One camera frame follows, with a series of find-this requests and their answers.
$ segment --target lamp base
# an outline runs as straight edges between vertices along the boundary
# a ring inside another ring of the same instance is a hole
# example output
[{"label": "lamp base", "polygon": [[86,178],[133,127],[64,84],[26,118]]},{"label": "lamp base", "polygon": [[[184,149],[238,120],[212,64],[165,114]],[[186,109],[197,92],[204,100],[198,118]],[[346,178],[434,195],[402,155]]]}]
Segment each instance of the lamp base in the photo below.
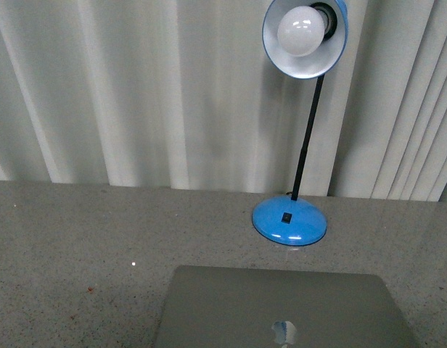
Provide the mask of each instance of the lamp base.
[{"label": "lamp base", "polygon": [[253,225],[276,243],[303,246],[319,241],[327,230],[327,219],[311,203],[290,196],[267,199],[253,211]]}]

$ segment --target desk lamp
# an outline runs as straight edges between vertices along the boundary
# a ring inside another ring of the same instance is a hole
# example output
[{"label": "desk lamp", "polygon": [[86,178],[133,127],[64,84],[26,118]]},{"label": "desk lamp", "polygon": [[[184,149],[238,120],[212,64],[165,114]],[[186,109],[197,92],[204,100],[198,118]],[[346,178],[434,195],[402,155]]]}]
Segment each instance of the desk lamp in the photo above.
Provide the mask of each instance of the desk lamp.
[{"label": "desk lamp", "polygon": [[277,243],[308,245],[324,236],[327,219],[298,194],[324,76],[340,59],[348,40],[346,4],[343,0],[273,0],[263,21],[262,39],[278,69],[293,78],[317,78],[317,83],[291,196],[258,204],[253,225]]}]

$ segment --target lamp switch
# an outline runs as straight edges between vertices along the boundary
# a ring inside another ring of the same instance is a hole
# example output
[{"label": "lamp switch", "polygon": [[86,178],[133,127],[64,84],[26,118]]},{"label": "lamp switch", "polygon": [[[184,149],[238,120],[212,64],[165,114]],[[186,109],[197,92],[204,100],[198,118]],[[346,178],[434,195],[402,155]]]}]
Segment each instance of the lamp switch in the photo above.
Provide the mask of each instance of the lamp switch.
[{"label": "lamp switch", "polygon": [[284,212],[283,213],[283,217],[282,217],[282,222],[283,223],[291,223],[291,217],[292,216],[293,216],[292,214],[290,214],[288,212]]}]

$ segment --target laptop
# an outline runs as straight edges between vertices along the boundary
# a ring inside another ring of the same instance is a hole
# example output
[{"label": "laptop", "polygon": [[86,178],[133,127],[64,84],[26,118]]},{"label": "laptop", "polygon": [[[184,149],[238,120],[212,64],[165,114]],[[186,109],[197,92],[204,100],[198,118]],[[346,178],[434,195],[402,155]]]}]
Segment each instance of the laptop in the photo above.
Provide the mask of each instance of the laptop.
[{"label": "laptop", "polygon": [[180,266],[155,348],[418,347],[376,275]]}]

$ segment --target black lamp pole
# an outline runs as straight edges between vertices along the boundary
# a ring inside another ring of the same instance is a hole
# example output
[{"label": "black lamp pole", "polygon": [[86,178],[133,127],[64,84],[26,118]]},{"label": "black lamp pole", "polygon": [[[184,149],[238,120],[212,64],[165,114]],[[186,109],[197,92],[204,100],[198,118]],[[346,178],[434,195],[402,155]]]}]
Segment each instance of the black lamp pole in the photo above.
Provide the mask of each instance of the black lamp pole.
[{"label": "black lamp pole", "polygon": [[317,78],[316,90],[313,93],[311,113],[309,114],[308,126],[305,130],[303,147],[299,155],[298,168],[296,170],[295,183],[293,185],[293,191],[291,193],[291,200],[297,201],[299,195],[299,187],[301,185],[301,178],[303,177],[305,158],[308,155],[309,141],[311,140],[313,121],[316,118],[317,105],[319,105],[320,92],[322,90],[322,83],[324,82],[324,76],[320,75]]}]

